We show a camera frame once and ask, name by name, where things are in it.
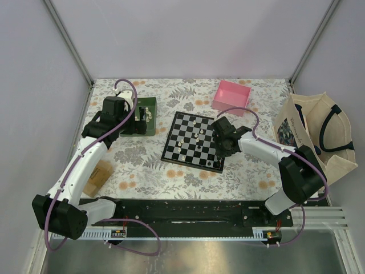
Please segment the pink plastic tray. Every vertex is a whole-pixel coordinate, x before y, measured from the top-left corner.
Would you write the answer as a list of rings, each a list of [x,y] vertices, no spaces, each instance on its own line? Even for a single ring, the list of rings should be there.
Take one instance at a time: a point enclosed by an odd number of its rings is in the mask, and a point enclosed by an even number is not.
[[[213,98],[212,108],[224,111],[232,107],[248,105],[251,88],[238,83],[222,80]]]

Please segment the floral table cloth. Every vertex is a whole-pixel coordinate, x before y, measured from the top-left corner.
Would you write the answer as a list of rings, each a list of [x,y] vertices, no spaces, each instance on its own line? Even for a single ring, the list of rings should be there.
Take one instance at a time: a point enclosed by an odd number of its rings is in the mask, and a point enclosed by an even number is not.
[[[176,112],[214,118],[212,101],[219,79],[131,79],[117,83],[97,79],[88,101],[86,120],[101,110],[103,99],[117,86],[135,86],[141,98],[157,99],[156,133],[152,137],[120,137],[104,161],[113,172],[97,196],[125,199],[264,200],[281,187],[277,169],[251,155],[225,160],[221,174],[163,162],[161,154]]]

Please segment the cream canvas tote bag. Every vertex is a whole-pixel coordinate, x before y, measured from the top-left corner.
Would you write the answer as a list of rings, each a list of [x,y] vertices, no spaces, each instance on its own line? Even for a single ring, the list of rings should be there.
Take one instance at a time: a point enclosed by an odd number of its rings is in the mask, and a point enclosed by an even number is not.
[[[350,121],[325,93],[312,96],[290,94],[276,117],[274,133],[280,144],[310,147],[329,185],[358,166]]]

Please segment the brown cardboard box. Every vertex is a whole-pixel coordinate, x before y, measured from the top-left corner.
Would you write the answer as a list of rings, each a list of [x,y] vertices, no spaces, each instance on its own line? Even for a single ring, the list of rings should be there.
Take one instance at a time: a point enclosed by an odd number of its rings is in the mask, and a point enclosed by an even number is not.
[[[113,166],[109,162],[100,160],[90,175],[83,193],[91,198],[95,197],[112,173]]]

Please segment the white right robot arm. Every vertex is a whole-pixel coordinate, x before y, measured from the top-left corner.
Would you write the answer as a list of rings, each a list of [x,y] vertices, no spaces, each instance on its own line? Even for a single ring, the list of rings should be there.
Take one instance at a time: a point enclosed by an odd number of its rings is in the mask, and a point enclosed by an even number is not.
[[[226,117],[215,120],[212,127],[217,156],[226,158],[241,152],[279,170],[282,187],[265,201],[266,208],[259,212],[264,225],[274,225],[283,211],[302,205],[321,188],[327,187],[325,173],[310,147],[274,143],[259,137],[254,129],[235,128]]]

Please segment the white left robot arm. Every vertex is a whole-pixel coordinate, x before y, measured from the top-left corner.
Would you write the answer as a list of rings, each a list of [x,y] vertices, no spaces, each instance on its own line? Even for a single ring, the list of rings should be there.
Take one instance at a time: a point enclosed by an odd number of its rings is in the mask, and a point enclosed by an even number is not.
[[[108,96],[102,110],[87,123],[76,153],[46,195],[36,195],[32,207],[41,229],[69,239],[81,237],[85,228],[101,220],[110,225],[123,221],[124,212],[110,199],[80,205],[80,197],[96,165],[123,131],[135,126],[137,100]]]

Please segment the black white chess board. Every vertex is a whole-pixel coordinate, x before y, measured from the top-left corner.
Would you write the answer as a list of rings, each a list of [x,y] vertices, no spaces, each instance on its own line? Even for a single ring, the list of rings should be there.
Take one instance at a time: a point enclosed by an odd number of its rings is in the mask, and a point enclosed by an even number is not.
[[[176,112],[161,160],[221,174],[224,158],[216,155],[213,118]]]

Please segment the green plastic tray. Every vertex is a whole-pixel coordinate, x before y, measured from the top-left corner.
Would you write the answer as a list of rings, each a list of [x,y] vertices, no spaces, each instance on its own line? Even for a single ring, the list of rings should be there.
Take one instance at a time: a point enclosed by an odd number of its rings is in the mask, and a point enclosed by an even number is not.
[[[134,114],[121,127],[120,136],[154,136],[156,131],[157,100],[145,97],[137,100]]]

